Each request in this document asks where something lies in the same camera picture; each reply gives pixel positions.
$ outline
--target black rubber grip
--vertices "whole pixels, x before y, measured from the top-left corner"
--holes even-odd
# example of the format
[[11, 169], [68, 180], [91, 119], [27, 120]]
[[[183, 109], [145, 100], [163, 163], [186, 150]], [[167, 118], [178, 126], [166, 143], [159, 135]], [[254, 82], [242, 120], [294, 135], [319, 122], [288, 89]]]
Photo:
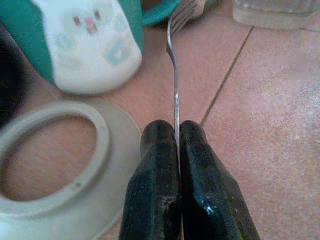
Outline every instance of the black rubber grip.
[[180, 171], [185, 240], [259, 240], [236, 180], [193, 121], [180, 126]]
[[182, 199], [172, 126], [150, 123], [141, 137], [142, 162], [127, 187], [120, 240], [178, 240]]

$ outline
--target fork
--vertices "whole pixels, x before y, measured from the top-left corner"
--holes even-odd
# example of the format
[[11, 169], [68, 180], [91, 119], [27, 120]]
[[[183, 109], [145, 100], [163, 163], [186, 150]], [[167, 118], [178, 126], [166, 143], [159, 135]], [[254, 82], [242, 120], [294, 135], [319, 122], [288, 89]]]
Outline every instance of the fork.
[[169, 54], [174, 71], [174, 134], [177, 147], [178, 163], [180, 164], [180, 117], [179, 117], [179, 66], [173, 50], [171, 39], [193, 17], [197, 7], [196, 0], [181, 0], [178, 7], [171, 14], [166, 32], [166, 52]]

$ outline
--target glass jar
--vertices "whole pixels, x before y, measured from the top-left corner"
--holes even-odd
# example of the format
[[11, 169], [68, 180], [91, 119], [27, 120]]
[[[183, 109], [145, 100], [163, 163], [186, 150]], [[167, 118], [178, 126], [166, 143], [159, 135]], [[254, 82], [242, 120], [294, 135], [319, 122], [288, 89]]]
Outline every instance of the glass jar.
[[233, 18], [272, 29], [299, 29], [319, 10], [320, 0], [233, 0]]

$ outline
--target cup handle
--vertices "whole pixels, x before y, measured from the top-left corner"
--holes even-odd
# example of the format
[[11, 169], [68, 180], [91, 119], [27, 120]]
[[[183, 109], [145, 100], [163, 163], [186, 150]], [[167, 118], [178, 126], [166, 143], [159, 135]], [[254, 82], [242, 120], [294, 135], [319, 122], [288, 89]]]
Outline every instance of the cup handle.
[[180, 0], [163, 0], [155, 7], [143, 11], [143, 24], [145, 26], [152, 26], [163, 21], [170, 16], [179, 3]]

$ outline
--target white plastic ring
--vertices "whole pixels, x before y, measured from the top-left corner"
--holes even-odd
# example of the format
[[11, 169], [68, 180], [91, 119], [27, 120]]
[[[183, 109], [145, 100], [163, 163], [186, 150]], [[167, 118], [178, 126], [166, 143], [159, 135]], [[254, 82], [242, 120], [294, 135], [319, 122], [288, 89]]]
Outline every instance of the white plastic ring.
[[11, 127], [4, 129], [0, 138], [0, 166], [8, 150], [25, 134], [48, 122], [65, 116], [88, 118], [96, 129], [96, 146], [87, 167], [71, 183], [59, 191], [33, 201], [14, 201], [0, 195], [0, 216], [31, 217], [47, 213], [82, 191], [99, 172], [106, 161], [110, 136], [108, 126], [101, 114], [92, 106], [76, 101], [50, 104], [41, 110], [16, 119]]

